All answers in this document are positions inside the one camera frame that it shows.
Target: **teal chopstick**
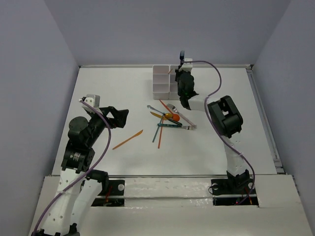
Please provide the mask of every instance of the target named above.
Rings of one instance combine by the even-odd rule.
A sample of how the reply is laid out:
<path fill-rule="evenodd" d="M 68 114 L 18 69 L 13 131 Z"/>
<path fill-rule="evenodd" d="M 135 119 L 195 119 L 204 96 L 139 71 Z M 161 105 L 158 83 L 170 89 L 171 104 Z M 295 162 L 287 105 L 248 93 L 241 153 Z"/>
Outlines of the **teal chopstick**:
<path fill-rule="evenodd" d="M 161 117 L 161 120 L 159 121 L 160 124 L 162 123 L 162 120 L 163 120 L 164 115 L 165 115 L 165 114 L 163 113 L 163 115 L 162 115 L 162 117 Z M 155 140 L 156 137 L 157 137 L 158 129 L 159 129 L 159 126 L 157 127 L 156 134 L 154 135 L 154 138 L 153 138 L 153 140 L 152 140 L 152 143 L 154 143 L 154 140 Z"/>

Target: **black bracket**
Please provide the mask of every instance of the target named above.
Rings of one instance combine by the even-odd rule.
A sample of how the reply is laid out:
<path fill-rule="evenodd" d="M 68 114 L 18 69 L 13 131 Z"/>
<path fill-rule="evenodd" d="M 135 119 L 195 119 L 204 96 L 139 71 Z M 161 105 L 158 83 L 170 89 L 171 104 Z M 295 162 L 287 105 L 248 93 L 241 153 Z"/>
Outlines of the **black bracket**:
<path fill-rule="evenodd" d="M 114 107 L 99 108 L 104 119 L 111 129 L 123 128 L 129 110 L 116 110 Z M 102 131 L 106 127 L 104 121 L 95 113 L 89 113 L 91 117 L 88 121 L 85 117 L 75 117 L 69 123 L 69 141 L 65 148 L 62 170 L 75 169 L 76 173 L 86 172 L 94 157 L 93 144 L 96 142 Z"/>
<path fill-rule="evenodd" d="M 52 236 L 44 233 L 44 230 L 36 232 L 35 236 Z M 61 236 L 61 233 L 55 233 L 53 236 Z M 63 236 L 80 236 L 80 233 L 77 232 L 76 224 L 70 226 L 69 233 Z"/>
<path fill-rule="evenodd" d="M 99 170 L 92 170 L 87 176 L 86 179 L 94 179 L 97 180 L 97 182 L 102 183 L 102 192 L 108 190 L 109 186 L 109 178 L 108 173 L 105 171 L 99 171 Z"/>
<path fill-rule="evenodd" d="M 220 135 L 229 139 L 236 132 L 241 132 L 243 118 L 230 96 L 208 104 L 211 120 Z"/>
<path fill-rule="evenodd" d="M 241 195 L 244 194 L 245 189 L 250 189 L 249 184 L 252 183 L 250 173 L 246 170 L 241 175 L 233 176 L 227 172 L 227 178 L 214 178 L 211 180 L 212 190 L 211 193 L 214 196 L 219 195 Z"/>
<path fill-rule="evenodd" d="M 179 95 L 179 100 L 182 106 L 190 110 L 188 100 L 192 97 L 199 95 L 194 90 L 194 77 L 190 72 L 179 71 L 182 65 L 184 64 L 185 51 L 181 51 L 179 55 L 180 65 L 175 69 L 175 81 L 177 82 L 177 94 Z"/>
<path fill-rule="evenodd" d="M 125 193 L 125 188 L 123 190 L 119 189 L 119 185 L 122 184 L 125 186 L 125 180 L 124 179 L 109 179 L 108 189 L 110 188 L 110 195 L 109 196 L 123 196 Z M 106 196 L 106 191 L 101 191 L 99 196 Z"/>

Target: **wire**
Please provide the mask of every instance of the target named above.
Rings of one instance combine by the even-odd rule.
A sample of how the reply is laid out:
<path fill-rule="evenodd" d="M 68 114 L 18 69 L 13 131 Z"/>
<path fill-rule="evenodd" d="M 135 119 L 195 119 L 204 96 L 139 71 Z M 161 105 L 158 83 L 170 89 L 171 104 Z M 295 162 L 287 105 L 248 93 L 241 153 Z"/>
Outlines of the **wire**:
<path fill-rule="evenodd" d="M 110 195 L 110 192 L 112 191 L 112 188 L 113 188 L 113 186 L 110 186 L 110 187 L 109 187 L 109 190 L 108 190 L 108 193 L 106 193 L 106 195 L 105 195 L 105 203 L 108 202 L 108 197 L 109 197 L 109 195 Z"/>
<path fill-rule="evenodd" d="M 251 203 L 251 205 L 252 205 L 252 199 L 251 199 L 251 197 L 250 197 L 250 196 L 248 196 L 248 198 L 249 198 L 250 203 Z"/>
<path fill-rule="evenodd" d="M 252 167 L 252 165 L 249 163 L 249 161 L 245 158 L 245 156 L 239 152 L 238 150 L 236 150 L 234 147 L 232 147 L 229 143 L 227 143 L 224 138 L 220 135 L 219 131 L 216 129 L 215 125 L 213 124 L 212 120 L 211 120 L 211 117 L 210 117 L 210 113 L 209 113 L 209 109 L 207 107 L 208 105 L 208 99 L 210 96 L 212 96 L 213 94 L 215 94 L 216 92 L 218 92 L 222 86 L 222 77 L 221 77 L 221 74 L 219 72 L 219 70 L 217 69 L 217 67 L 215 65 L 213 65 L 211 62 L 208 62 L 208 61 L 205 61 L 205 60 L 193 60 L 193 61 L 182 61 L 183 63 L 196 63 L 196 62 L 202 62 L 202 63 L 206 63 L 206 64 L 209 64 L 211 65 L 218 73 L 219 75 L 219 79 L 220 79 L 220 83 L 219 83 L 219 87 L 212 93 L 210 93 L 206 99 L 205 99 L 205 102 L 204 102 L 204 108 L 205 108 L 205 112 L 206 112 L 206 115 L 207 115 L 207 118 L 210 122 L 210 124 L 212 125 L 214 131 L 217 133 L 217 135 L 220 137 L 220 139 L 222 140 L 222 142 L 227 145 L 232 151 L 234 151 L 235 153 L 237 153 L 239 156 L 241 156 L 243 158 L 243 160 L 248 164 L 248 166 L 250 167 L 250 169 L 252 170 L 252 187 L 251 189 L 249 190 L 249 192 L 247 193 L 247 195 L 245 196 L 245 198 L 243 198 L 237 205 L 240 205 L 242 204 L 246 198 L 248 198 L 252 192 L 252 190 L 254 189 L 255 187 L 255 171 L 254 171 L 254 168 Z"/>
<path fill-rule="evenodd" d="M 112 133 L 110 131 L 110 125 L 108 124 L 108 122 L 106 121 L 106 119 L 103 117 L 103 115 L 97 111 L 94 107 L 90 106 L 89 104 L 85 103 L 82 99 L 80 99 L 80 102 L 83 103 L 85 106 L 87 106 L 88 108 L 90 108 L 93 112 L 95 112 L 105 123 L 107 129 L 108 129 L 108 141 L 107 141 L 107 145 L 106 148 L 104 150 L 104 152 L 102 153 L 102 155 L 100 156 L 100 158 L 95 162 L 94 165 L 92 165 L 92 167 L 86 171 L 83 175 L 81 175 L 80 177 L 78 177 L 73 183 L 69 184 L 66 188 L 64 188 L 64 190 L 62 192 L 60 192 L 59 194 L 57 194 L 53 200 L 48 204 L 48 206 L 45 208 L 45 210 L 43 211 L 43 213 L 40 215 L 35 227 L 34 227 L 34 231 L 32 233 L 32 236 L 35 236 L 36 231 L 39 227 L 40 222 L 43 220 L 45 214 L 48 212 L 49 208 L 52 206 L 52 204 L 55 203 L 55 201 L 67 190 L 69 190 L 70 188 L 72 188 L 77 182 L 79 182 L 80 180 L 82 180 L 83 178 L 85 178 L 94 168 L 95 166 L 98 165 L 98 163 L 103 159 L 104 155 L 106 154 L 108 148 L 109 148 L 109 144 L 110 144 L 110 140 L 112 138 Z"/>

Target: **fork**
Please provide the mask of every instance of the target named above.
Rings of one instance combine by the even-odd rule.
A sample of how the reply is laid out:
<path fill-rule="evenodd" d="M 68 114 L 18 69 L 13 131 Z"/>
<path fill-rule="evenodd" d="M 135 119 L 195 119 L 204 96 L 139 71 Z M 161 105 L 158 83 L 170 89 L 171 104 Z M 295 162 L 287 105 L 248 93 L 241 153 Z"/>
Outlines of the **fork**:
<path fill-rule="evenodd" d="M 189 119 L 187 119 L 182 113 L 180 113 L 176 107 L 172 104 L 167 104 L 167 107 L 169 107 L 170 109 L 172 109 L 174 112 L 176 112 L 181 118 L 183 118 L 185 121 L 187 121 L 192 127 L 197 128 L 197 125 L 195 125 L 194 123 L 192 123 Z"/>
<path fill-rule="evenodd" d="M 172 128 L 182 128 L 182 129 L 186 129 L 186 130 L 194 130 L 197 127 L 195 126 L 190 126 L 190 125 L 177 125 L 177 124 L 157 124 L 160 127 L 172 127 Z"/>

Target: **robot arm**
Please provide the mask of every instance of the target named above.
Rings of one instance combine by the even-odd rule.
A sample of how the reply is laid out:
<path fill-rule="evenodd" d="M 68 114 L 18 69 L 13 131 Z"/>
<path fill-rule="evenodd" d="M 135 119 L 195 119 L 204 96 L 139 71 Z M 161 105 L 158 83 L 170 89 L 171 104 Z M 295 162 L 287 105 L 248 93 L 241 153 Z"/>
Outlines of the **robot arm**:
<path fill-rule="evenodd" d="M 117 111 L 114 107 L 99 108 L 99 96 L 88 94 L 82 100 L 99 111 L 110 125 L 110 128 L 123 128 L 129 110 Z M 103 120 L 89 107 L 83 108 L 91 117 L 76 117 L 69 123 L 68 137 L 56 195 L 58 200 L 49 208 L 41 229 L 36 236 L 79 236 L 82 221 L 100 192 L 108 191 L 108 173 L 92 170 L 85 178 L 78 181 L 72 188 L 63 192 L 71 183 L 87 172 L 94 157 L 92 148 L 104 128 Z"/>
<path fill-rule="evenodd" d="M 189 63 L 192 59 L 185 59 L 184 51 L 182 51 L 180 60 L 181 64 L 175 70 L 180 102 L 188 110 L 205 112 L 204 102 L 207 94 L 199 94 L 194 90 L 194 77 L 191 75 L 192 63 Z M 241 132 L 243 118 L 232 98 L 230 96 L 224 96 L 221 99 L 209 98 L 207 106 L 216 130 L 230 146 L 234 147 L 230 138 Z M 244 159 L 227 145 L 224 145 L 224 149 L 227 158 L 228 179 L 221 181 L 216 189 L 213 189 L 213 195 L 237 194 L 252 182 Z"/>

